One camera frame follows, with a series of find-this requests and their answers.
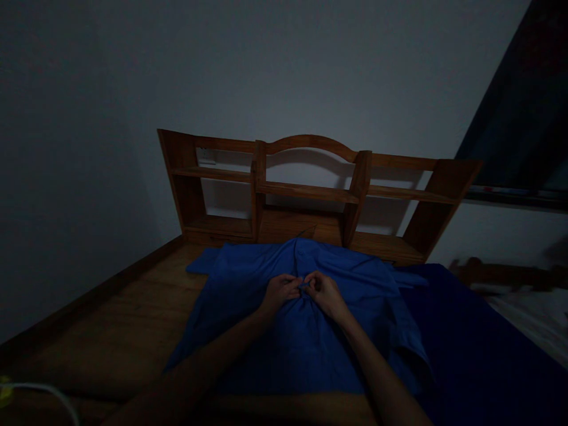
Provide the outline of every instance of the person's right hand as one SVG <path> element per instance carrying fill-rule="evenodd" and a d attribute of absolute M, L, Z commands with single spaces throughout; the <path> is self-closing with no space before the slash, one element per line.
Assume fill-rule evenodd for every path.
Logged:
<path fill-rule="evenodd" d="M 303 287 L 304 291 L 335 322 L 340 322 L 350 313 L 335 280 L 320 271 L 313 271 L 304 282 L 309 283 Z"/>

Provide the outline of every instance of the finger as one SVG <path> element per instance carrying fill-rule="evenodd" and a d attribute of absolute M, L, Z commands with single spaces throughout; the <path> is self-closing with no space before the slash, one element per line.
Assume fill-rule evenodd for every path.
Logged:
<path fill-rule="evenodd" d="M 290 300 L 290 299 L 297 299 L 298 297 L 300 297 L 300 290 L 299 289 L 294 289 L 292 290 L 288 296 L 286 297 L 286 299 Z"/>
<path fill-rule="evenodd" d="M 310 286 L 304 286 L 302 287 L 302 289 L 308 294 L 308 296 L 310 296 L 312 299 L 315 296 L 315 290 L 313 288 L 311 288 Z"/>
<path fill-rule="evenodd" d="M 298 286 L 302 283 L 302 279 L 301 278 L 295 278 L 293 281 L 289 282 L 288 284 L 286 284 L 286 287 L 289 290 L 292 289 L 296 289 L 298 288 Z"/>
<path fill-rule="evenodd" d="M 290 275 L 290 274 L 280 274 L 276 277 L 276 279 L 280 282 L 282 281 L 292 281 L 295 280 L 296 277 L 294 275 Z"/>
<path fill-rule="evenodd" d="M 304 282 L 309 282 L 313 279 L 323 279 L 325 275 L 323 275 L 320 271 L 316 270 L 312 273 L 308 274 L 307 277 L 304 279 Z"/>

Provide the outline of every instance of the dark window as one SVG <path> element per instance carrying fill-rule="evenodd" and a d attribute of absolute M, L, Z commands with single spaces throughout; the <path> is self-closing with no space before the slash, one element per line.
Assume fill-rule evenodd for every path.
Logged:
<path fill-rule="evenodd" d="M 533 0 L 457 153 L 467 198 L 568 210 L 568 2 Z"/>

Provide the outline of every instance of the white sheet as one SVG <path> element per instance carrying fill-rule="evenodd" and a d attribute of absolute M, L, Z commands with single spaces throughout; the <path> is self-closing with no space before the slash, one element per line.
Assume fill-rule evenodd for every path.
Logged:
<path fill-rule="evenodd" d="M 489 305 L 568 370 L 568 290 L 507 293 Z"/>

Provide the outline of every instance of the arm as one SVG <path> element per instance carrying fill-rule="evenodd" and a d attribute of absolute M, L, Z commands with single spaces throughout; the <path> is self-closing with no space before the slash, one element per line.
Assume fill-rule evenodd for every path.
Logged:
<path fill-rule="evenodd" d="M 319 271 L 309 274 L 305 282 L 309 282 L 309 286 L 304 287 L 306 293 L 339 325 L 347 337 L 367 379 L 383 423 L 387 426 L 431 425 L 416 399 L 349 311 L 336 282 Z"/>
<path fill-rule="evenodd" d="M 103 425 L 177 425 L 182 422 L 221 373 L 270 327 L 284 302 L 300 297 L 301 282 L 301 278 L 287 274 L 271 279 L 256 312 L 164 374 Z"/>

